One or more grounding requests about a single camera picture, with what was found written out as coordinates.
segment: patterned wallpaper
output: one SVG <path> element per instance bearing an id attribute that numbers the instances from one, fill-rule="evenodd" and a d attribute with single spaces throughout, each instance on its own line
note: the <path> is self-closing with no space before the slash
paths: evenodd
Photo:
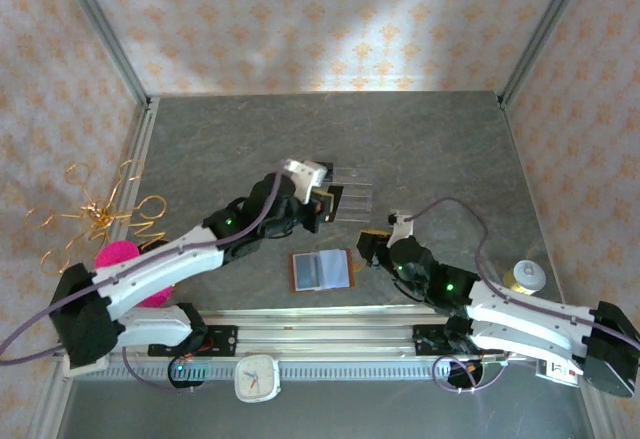
<path id="1" fill-rule="evenodd" d="M 149 94 L 500 90 L 550 0 L 99 0 Z"/>
<path id="2" fill-rule="evenodd" d="M 40 256 L 76 231 L 61 220 L 45 236 L 24 227 L 38 203 L 59 211 L 82 191 L 62 180 L 68 164 L 89 162 L 90 191 L 115 178 L 135 102 L 76 0 L 0 0 L 0 338 L 49 304 L 57 279 L 40 273 Z M 86 258 L 86 252 L 78 256 Z M 43 320 L 7 357 L 51 346 Z M 0 371 L 0 437 L 25 437 L 49 375 L 36 361 Z"/>
<path id="3" fill-rule="evenodd" d="M 509 111 L 568 299 L 638 328 L 639 98 L 640 0 L 573 0 Z M 640 401 L 619 406 L 637 437 Z"/>

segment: clock face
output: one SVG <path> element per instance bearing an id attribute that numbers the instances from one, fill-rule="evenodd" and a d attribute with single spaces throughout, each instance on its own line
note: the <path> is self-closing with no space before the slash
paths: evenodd
<path id="1" fill-rule="evenodd" d="M 236 366 L 234 381 L 236 395 L 241 401 L 273 399 L 280 391 L 278 363 L 266 355 L 245 357 Z"/>

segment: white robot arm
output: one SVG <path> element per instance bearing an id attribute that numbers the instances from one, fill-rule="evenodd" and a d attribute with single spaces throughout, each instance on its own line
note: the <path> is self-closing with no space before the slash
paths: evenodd
<path id="1" fill-rule="evenodd" d="M 440 264 L 413 236 L 412 216 L 389 219 L 393 232 L 364 231 L 358 251 L 391 273 L 403 294 L 450 317 L 444 329 L 414 327 L 414 340 L 427 354 L 430 346 L 450 354 L 518 353 L 584 375 L 610 394 L 633 395 L 640 334 L 617 306 L 558 304 Z"/>
<path id="2" fill-rule="evenodd" d="M 285 175 L 267 175 L 246 198 L 214 212 L 182 237 L 128 261 L 88 272 L 82 264 L 62 275 L 52 302 L 94 288 L 50 314 L 67 353 L 69 371 L 104 362 L 114 348 L 146 344 L 198 347 L 202 319 L 189 304 L 135 307 L 145 298 L 195 274 L 212 271 L 258 250 L 263 239 L 295 226 L 316 233 L 332 198 L 313 189 L 327 172 L 311 161 L 287 160 Z"/>

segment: spool of thread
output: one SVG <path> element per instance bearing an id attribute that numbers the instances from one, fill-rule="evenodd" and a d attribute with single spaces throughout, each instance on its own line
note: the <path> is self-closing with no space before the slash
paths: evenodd
<path id="1" fill-rule="evenodd" d="M 504 275 L 504 285 L 512 291 L 531 295 L 541 290 L 547 283 L 547 275 L 535 262 L 525 260 L 518 262 L 513 269 Z"/>

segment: gray table surface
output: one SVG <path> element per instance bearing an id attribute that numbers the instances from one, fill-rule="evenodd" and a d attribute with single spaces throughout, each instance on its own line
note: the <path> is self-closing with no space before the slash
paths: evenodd
<path id="1" fill-rule="evenodd" d="M 176 238 L 246 194 L 282 158 L 330 160 L 376 173 L 372 224 L 390 208 L 416 211 L 441 196 L 467 201 L 491 230 L 487 257 L 502 274 L 529 255 L 546 270 L 541 294 L 559 299 L 523 174 L 492 93 L 361 93 L 162 99 L 139 198 L 162 194 L 161 225 Z M 173 300 L 203 309 L 399 304 L 382 271 L 357 274 L 348 291 L 295 295 L 287 256 L 355 247 L 362 225 L 329 224 L 264 241 L 243 261 L 183 281 Z M 417 237 L 437 259 L 473 270 L 473 218 L 442 206 Z M 524 438 L 591 439 L 577 389 L 511 366 L 473 396 L 433 383 L 285 383 L 265 404 L 234 398 L 220 382 L 193 396 L 133 381 L 76 381 L 60 438 Z"/>
<path id="2" fill-rule="evenodd" d="M 290 291 L 293 252 L 351 248 L 361 229 L 385 228 L 391 209 L 417 211 L 442 196 L 466 201 L 486 220 L 486 256 L 499 276 L 525 256 L 548 276 L 542 297 L 560 296 L 523 172 L 492 92 L 372 92 L 163 98 L 138 200 L 161 194 L 157 228 L 175 239 L 292 157 L 367 167 L 375 176 L 371 223 L 325 224 L 263 241 L 260 251 L 178 284 L 173 301 L 200 310 L 365 306 L 410 302 L 383 271 L 356 274 L 356 287 Z M 436 259 L 475 270 L 474 218 L 443 204 L 420 219 L 416 237 Z"/>
<path id="3" fill-rule="evenodd" d="M 593 438 L 577 389 L 518 366 L 474 395 L 432 382 L 285 382 L 272 401 L 244 404 L 232 382 L 177 396 L 134 381 L 76 381 L 70 404 L 59 439 Z"/>

